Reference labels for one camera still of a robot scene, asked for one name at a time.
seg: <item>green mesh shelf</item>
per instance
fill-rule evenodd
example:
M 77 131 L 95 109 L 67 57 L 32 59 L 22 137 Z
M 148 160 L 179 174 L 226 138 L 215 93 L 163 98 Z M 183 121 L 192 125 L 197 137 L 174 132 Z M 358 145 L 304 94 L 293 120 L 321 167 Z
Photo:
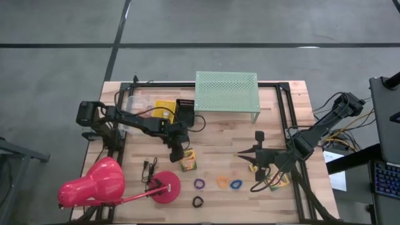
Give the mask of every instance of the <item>green mesh shelf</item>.
M 198 71 L 194 102 L 195 111 L 259 113 L 257 74 Z

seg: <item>small yellow box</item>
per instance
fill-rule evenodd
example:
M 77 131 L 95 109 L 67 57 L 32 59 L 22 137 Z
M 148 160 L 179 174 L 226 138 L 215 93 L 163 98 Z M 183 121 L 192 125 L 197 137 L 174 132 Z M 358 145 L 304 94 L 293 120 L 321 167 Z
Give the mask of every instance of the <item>small yellow box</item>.
M 197 169 L 196 155 L 193 149 L 185 150 L 183 159 L 181 159 L 181 169 L 183 172 Z
M 175 113 L 176 102 L 172 102 L 172 101 L 156 101 L 155 107 L 164 107 L 164 108 L 167 108 L 167 109 L 169 109 L 169 110 L 171 110 L 172 112 Z M 173 123 L 174 122 L 174 114 L 172 114 L 167 109 L 155 109 L 155 110 L 153 110 L 151 116 L 152 117 L 157 117 L 157 118 L 169 119 L 169 121 L 171 123 Z

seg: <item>gray floor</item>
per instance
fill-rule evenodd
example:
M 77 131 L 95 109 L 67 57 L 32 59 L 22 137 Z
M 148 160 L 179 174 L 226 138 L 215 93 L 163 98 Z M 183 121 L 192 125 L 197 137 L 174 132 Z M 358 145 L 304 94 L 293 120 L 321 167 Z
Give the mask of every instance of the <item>gray floor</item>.
M 123 4 L 3 0 L 0 43 L 113 43 Z M 400 42 L 399 21 L 390 0 L 132 0 L 121 42 L 388 43 Z M 51 154 L 48 164 L 30 165 L 16 224 L 68 220 L 56 192 L 79 176 L 88 145 L 74 122 L 76 110 L 82 100 L 98 100 L 110 53 L 0 49 L 0 136 Z M 398 48 L 120 49 L 111 80 L 137 74 L 142 80 L 191 81 L 200 70 L 255 72 L 263 80 L 306 80 L 317 108 L 338 91 L 367 98 L 368 79 L 398 72 L 399 58 Z M 354 135 L 363 147 L 378 142 L 374 125 Z M 368 222 L 361 203 L 342 193 L 336 197 L 345 221 Z

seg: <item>wooden tabletop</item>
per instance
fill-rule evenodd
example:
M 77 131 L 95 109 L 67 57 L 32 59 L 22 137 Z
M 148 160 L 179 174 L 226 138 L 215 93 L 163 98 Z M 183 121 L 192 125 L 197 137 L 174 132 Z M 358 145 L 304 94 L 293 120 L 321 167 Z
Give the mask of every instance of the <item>wooden tabletop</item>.
M 309 101 L 304 81 L 288 81 L 291 87 L 292 100 L 299 125 L 314 124 L 313 110 Z M 119 90 L 120 82 L 105 82 L 100 101 L 106 105 L 114 105 L 114 93 Z M 269 188 L 251 193 L 254 173 L 249 163 L 236 156 L 236 152 L 249 149 L 256 143 L 255 131 L 264 131 L 264 148 L 285 148 L 284 136 L 279 117 L 276 91 L 273 87 L 260 87 L 261 113 L 257 123 L 252 125 L 248 113 L 202 112 L 207 126 L 199 133 L 189 133 L 190 146 L 196 152 L 197 169 L 182 172 L 179 162 L 171 163 L 171 152 L 161 139 L 149 137 L 137 129 L 129 129 L 127 135 L 122 170 L 124 171 L 126 188 L 124 197 L 142 193 L 141 182 L 143 161 L 158 158 L 156 172 L 172 171 L 181 180 L 179 197 L 169 204 L 158 204 L 150 197 L 127 202 L 117 206 L 114 215 L 115 223 L 291 223 L 298 222 L 293 185 L 271 191 Z M 154 105 L 155 100 L 175 101 L 175 99 L 194 99 L 193 87 L 145 87 L 134 93 L 135 111 L 142 111 Z M 283 97 L 286 114 L 288 114 L 286 98 Z M 203 126 L 201 119 L 196 121 L 192 129 Z M 102 148 L 101 141 L 90 142 L 82 175 L 93 165 Z M 338 218 L 338 210 L 331 189 L 328 172 L 320 149 L 307 160 L 307 169 L 312 191 L 325 208 Z M 230 180 L 241 179 L 240 190 L 221 189 L 216 182 L 218 176 L 226 176 Z M 196 178 L 206 181 L 206 187 L 196 190 L 193 182 Z M 202 208 L 193 208 L 195 196 L 204 199 Z M 306 198 L 302 195 L 306 217 L 309 218 Z M 83 213 L 77 207 L 72 218 Z

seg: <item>paper sheet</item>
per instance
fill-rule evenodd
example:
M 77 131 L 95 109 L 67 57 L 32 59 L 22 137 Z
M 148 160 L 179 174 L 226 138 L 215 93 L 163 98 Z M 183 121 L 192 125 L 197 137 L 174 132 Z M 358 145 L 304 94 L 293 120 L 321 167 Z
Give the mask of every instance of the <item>paper sheet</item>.
M 340 157 L 343 157 L 341 154 L 336 154 L 333 152 L 328 152 L 324 151 L 324 159 L 325 163 L 328 163 L 332 160 L 338 159 Z M 347 191 L 346 188 L 346 172 L 338 172 L 336 174 L 329 175 L 329 178 L 331 180 L 331 187 L 333 189 L 337 189 L 340 191 Z

